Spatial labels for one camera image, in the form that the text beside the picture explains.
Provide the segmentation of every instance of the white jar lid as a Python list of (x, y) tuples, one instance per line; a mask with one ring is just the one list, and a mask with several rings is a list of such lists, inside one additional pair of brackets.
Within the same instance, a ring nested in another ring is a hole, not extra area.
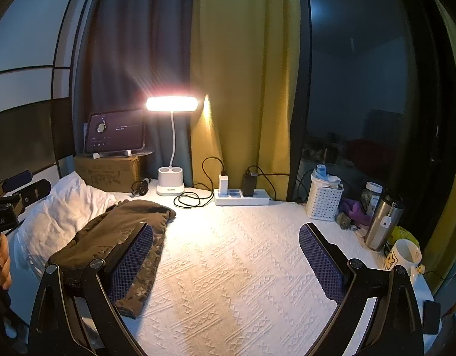
[(374, 183), (374, 182), (367, 182), (367, 183), (366, 183), (366, 188), (367, 188), (368, 190), (374, 191), (375, 193), (381, 193), (381, 191), (383, 191), (382, 186), (377, 185), (377, 184)]

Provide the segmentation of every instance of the purple cloth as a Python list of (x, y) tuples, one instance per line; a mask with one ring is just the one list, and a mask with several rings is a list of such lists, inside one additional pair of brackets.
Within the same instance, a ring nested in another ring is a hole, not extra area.
[(365, 214), (359, 201), (343, 198), (340, 203), (339, 210), (348, 215), (355, 223), (365, 226), (369, 226), (371, 223), (371, 216)]

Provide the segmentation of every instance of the human hand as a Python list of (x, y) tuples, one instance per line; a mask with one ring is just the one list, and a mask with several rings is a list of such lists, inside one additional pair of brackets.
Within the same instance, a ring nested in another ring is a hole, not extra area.
[(1, 234), (0, 267), (0, 286), (2, 286), (4, 290), (8, 290), (12, 284), (10, 273), (11, 258), (9, 257), (7, 237), (4, 234)]

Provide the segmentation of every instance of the cardboard box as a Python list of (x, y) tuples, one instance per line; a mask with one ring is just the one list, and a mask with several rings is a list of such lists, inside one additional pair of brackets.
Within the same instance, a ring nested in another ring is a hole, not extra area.
[(103, 191), (130, 193), (132, 184), (143, 178), (144, 157), (93, 159), (93, 157), (78, 155), (73, 160), (75, 171), (85, 183)]

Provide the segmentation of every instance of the blue gripper pad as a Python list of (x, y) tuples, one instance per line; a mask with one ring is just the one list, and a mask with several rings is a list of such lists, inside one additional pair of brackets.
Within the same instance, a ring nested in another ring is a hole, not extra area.
[(112, 287), (108, 293), (108, 298), (112, 304), (126, 297), (147, 254), (149, 254), (153, 241), (154, 232), (152, 227), (146, 225), (111, 275)]
[(327, 298), (340, 304), (345, 297), (343, 275), (307, 224), (301, 227), (299, 244)]

